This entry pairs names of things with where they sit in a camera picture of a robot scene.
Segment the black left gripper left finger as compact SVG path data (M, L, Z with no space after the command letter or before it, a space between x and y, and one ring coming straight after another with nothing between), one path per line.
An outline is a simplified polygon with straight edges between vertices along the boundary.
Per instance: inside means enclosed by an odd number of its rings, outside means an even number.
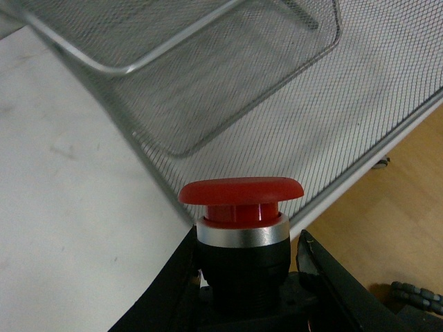
M111 331L195 331L200 266L197 229L191 227L147 290Z

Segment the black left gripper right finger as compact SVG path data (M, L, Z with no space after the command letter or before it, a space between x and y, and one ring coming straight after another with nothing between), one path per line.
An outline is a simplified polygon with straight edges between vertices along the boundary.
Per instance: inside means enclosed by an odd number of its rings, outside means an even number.
M318 298L311 331L411 331L366 290L308 231L300 233L300 283Z

